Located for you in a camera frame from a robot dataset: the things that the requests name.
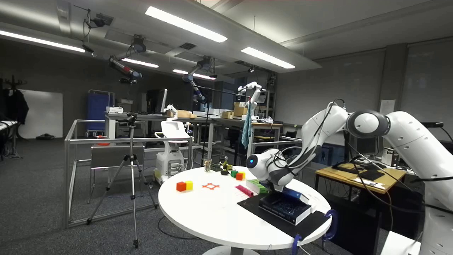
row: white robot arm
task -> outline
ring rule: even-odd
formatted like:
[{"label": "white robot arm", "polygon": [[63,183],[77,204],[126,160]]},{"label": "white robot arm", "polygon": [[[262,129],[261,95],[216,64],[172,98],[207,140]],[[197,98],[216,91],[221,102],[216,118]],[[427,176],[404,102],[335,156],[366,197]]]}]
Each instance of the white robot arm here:
[{"label": "white robot arm", "polygon": [[308,163],[315,157],[325,140],[339,132],[349,114],[336,104],[329,104],[327,108],[312,116],[302,126],[302,152],[298,157],[288,162],[278,149],[267,150],[262,155],[251,156],[247,162],[248,169],[260,180],[269,180],[277,191],[294,180]]},{"label": "white robot arm", "polygon": [[260,99],[260,95],[262,94],[262,92],[267,92],[267,89],[262,87],[262,85],[260,85],[258,82],[250,82],[250,84],[247,84],[247,85],[244,85],[244,87],[240,87],[238,88],[238,94],[240,95],[244,95],[244,94],[247,94],[248,91],[252,91],[252,89],[255,89],[254,91],[254,95],[251,97],[251,99],[248,101],[248,104],[258,104],[258,99]]},{"label": "white robot arm", "polygon": [[453,251],[453,156],[451,152],[407,112],[383,116],[369,111],[349,116],[343,108],[336,105],[330,108],[305,123],[303,149],[295,160],[286,162],[278,149],[271,149],[251,156],[250,170],[260,180],[271,180],[275,190],[282,191],[294,176],[315,157],[326,138],[343,125],[357,138],[384,138],[422,180],[431,180],[425,183],[424,206],[427,210],[421,254],[451,254]]}]

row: ceiling light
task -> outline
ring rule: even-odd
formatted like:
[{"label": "ceiling light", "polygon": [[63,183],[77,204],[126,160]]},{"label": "ceiling light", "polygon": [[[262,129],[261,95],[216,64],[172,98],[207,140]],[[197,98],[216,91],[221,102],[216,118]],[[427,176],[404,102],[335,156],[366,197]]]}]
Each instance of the ceiling light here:
[{"label": "ceiling light", "polygon": [[250,55],[252,55],[252,57],[255,57],[255,58],[268,61],[268,63],[271,63],[271,64],[279,65],[279,67],[282,67],[282,68],[285,68],[285,70],[294,70],[294,68],[296,68],[295,65],[292,65],[292,64],[289,64],[289,63],[285,63],[285,61],[282,61],[282,60],[279,60],[279,58],[277,58],[277,57],[272,57],[272,55],[269,55],[269,54],[265,54],[265,53],[262,53],[262,51],[258,51],[258,50],[255,50],[255,48],[252,48],[252,47],[244,48],[243,53],[250,54]]},{"label": "ceiling light", "polygon": [[159,65],[156,65],[153,63],[143,63],[143,61],[138,61],[138,60],[132,60],[132,58],[124,58],[122,61],[132,63],[132,64],[136,64],[136,65],[145,65],[145,67],[151,67],[151,68],[159,68]]},{"label": "ceiling light", "polygon": [[153,19],[162,20],[165,23],[173,24],[176,27],[180,27],[183,30],[187,30],[190,33],[199,34],[201,37],[206,37],[209,40],[217,41],[217,43],[224,43],[224,41],[228,40],[227,37],[224,37],[224,36],[221,36],[221,34],[218,34],[216,31],[211,31],[209,29],[197,26],[197,24],[194,24],[194,23],[192,23],[189,20],[180,19],[180,17],[173,16],[170,13],[166,13],[163,10],[159,10],[159,9],[153,7],[153,6],[151,6],[146,10],[145,14],[148,14],[148,16],[151,16]]},{"label": "ceiling light", "polygon": [[9,33],[9,31],[3,31],[3,30],[0,30],[0,36],[10,37],[10,38],[17,38],[17,40],[22,40],[22,41],[32,41],[32,43],[37,43],[37,44],[44,44],[44,46],[56,47],[56,48],[64,48],[64,50],[68,50],[68,51],[85,53],[85,50],[80,48],[80,47],[73,47],[73,46],[60,44],[60,43],[47,41],[47,40],[40,40],[40,38],[27,37],[27,36],[22,36],[22,34],[15,34],[15,33]]},{"label": "ceiling light", "polygon": [[[187,74],[189,74],[189,72],[185,71],[185,70],[173,70],[173,72],[176,72],[176,74],[183,74],[183,75],[187,75]],[[203,75],[203,74],[194,74],[194,77],[201,78],[201,80],[210,80],[210,81],[214,81],[214,80],[216,80],[214,77],[209,77],[209,75]]]}]

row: round white table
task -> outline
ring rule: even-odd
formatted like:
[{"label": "round white table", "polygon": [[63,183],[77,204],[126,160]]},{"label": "round white table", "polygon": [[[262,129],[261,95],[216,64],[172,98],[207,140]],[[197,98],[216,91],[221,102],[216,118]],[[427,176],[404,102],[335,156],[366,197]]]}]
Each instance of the round white table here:
[{"label": "round white table", "polygon": [[[255,179],[247,167],[234,167],[245,172],[245,179]],[[192,191],[177,191],[179,182],[193,182]],[[288,250],[294,237],[282,233],[265,220],[257,217],[238,203],[248,196],[237,189],[247,182],[220,172],[206,172],[204,167],[182,172],[163,183],[159,190],[159,204],[163,214],[179,228],[206,241],[220,244],[207,254],[257,254],[250,250]],[[330,204],[312,187],[292,180],[288,189],[303,193],[311,199],[311,206],[320,213],[327,213]],[[313,242],[323,237],[332,224],[329,218],[299,245]]]}]

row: whiteboard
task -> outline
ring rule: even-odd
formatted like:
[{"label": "whiteboard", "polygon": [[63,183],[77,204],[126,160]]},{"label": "whiteboard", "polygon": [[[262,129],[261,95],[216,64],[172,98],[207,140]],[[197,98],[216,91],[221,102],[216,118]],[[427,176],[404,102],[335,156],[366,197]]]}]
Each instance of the whiteboard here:
[{"label": "whiteboard", "polygon": [[44,133],[63,138],[63,94],[22,89],[29,104],[26,125],[19,129],[25,139]]}]

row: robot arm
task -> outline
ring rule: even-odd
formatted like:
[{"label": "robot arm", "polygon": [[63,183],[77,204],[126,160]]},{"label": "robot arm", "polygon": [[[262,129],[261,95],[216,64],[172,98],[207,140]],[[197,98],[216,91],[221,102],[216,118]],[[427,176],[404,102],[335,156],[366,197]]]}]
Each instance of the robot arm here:
[{"label": "robot arm", "polygon": [[194,89],[194,102],[199,102],[199,99],[200,99],[200,102],[206,102],[206,101],[207,101],[206,97],[204,97],[204,95],[201,94],[201,91],[199,89],[197,82],[194,81],[194,74],[196,74],[199,70],[201,70],[201,68],[204,68],[206,65],[209,65],[210,61],[211,61],[211,58],[204,58],[204,60],[199,61],[197,65],[196,65],[196,67],[187,74],[187,77],[186,77],[186,80],[189,81],[190,87],[193,87],[193,89]]},{"label": "robot arm", "polygon": [[325,140],[344,126],[347,118],[349,114],[343,108],[329,104],[302,126],[302,152],[294,160],[288,162],[282,152],[271,149],[251,156],[247,162],[248,169],[257,179],[269,180],[277,191],[284,191],[284,187],[316,157]]},{"label": "robot arm", "polygon": [[260,85],[258,82],[254,81],[254,82],[247,84],[245,87],[240,87],[238,94],[245,95],[248,91],[252,91],[252,89],[255,89],[255,91],[254,91],[254,95],[251,97],[251,99],[248,101],[248,104],[258,105],[260,95],[262,92],[267,92],[267,89],[262,85]]},{"label": "robot arm", "polygon": [[117,71],[119,71],[122,75],[125,75],[129,84],[135,84],[135,82],[138,82],[139,78],[142,78],[142,72],[138,72],[138,71],[126,67],[125,64],[115,60],[114,57],[111,57],[111,67],[115,68]]},{"label": "robot arm", "polygon": [[[393,112],[356,112],[347,131],[357,138],[383,136],[421,179],[451,179],[452,153],[412,115]],[[427,190],[449,210],[453,210],[453,180],[429,182]]]}]

